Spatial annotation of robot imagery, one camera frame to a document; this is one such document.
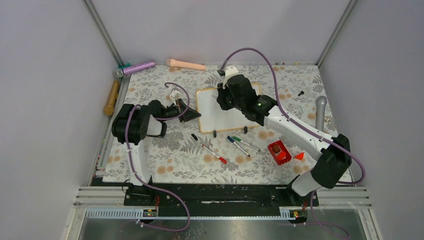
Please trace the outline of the yellow framed whiteboard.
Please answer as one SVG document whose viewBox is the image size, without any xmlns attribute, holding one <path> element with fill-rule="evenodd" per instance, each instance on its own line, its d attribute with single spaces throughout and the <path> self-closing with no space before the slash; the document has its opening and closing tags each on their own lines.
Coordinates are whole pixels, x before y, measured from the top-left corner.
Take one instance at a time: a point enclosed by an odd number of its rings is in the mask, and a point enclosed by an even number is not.
<svg viewBox="0 0 424 240">
<path fill-rule="evenodd" d="M 259 124 L 248 120 L 240 110 L 230 109 L 222 110 L 217 103 L 218 97 L 216 88 L 200 89 L 195 93 L 196 110 L 201 114 L 198 118 L 199 130 L 203 134 L 216 132 L 233 131 L 248 128 L 258 127 Z"/>
</svg>

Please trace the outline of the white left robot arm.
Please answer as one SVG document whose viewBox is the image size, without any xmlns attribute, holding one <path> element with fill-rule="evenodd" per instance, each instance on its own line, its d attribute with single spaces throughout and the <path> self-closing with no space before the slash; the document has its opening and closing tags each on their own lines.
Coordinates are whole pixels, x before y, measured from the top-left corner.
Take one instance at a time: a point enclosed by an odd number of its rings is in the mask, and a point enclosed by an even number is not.
<svg viewBox="0 0 424 240">
<path fill-rule="evenodd" d="M 111 133 L 128 155 L 129 182 L 142 186 L 151 181 L 144 140 L 163 138 L 167 131 L 166 121 L 178 119 L 185 123 L 201 116 L 181 98 L 170 106 L 164 106 L 158 100 L 152 100 L 147 105 L 124 104 L 113 120 Z"/>
</svg>

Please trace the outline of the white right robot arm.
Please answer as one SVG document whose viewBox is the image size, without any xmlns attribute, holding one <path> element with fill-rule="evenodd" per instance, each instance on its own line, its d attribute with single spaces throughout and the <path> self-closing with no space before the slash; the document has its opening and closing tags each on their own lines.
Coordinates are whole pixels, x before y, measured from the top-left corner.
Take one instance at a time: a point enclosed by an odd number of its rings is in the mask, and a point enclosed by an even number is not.
<svg viewBox="0 0 424 240">
<path fill-rule="evenodd" d="M 222 110 L 239 110 L 248 120 L 289 138 L 315 159 L 314 167 L 289 183 L 286 198 L 291 205 L 301 205 L 314 190 L 334 188 L 350 167 L 352 159 L 342 145 L 349 141 L 346 137 L 333 137 L 289 115 L 272 97 L 257 94 L 244 75 L 236 74 L 219 83 L 217 93 Z"/>
</svg>

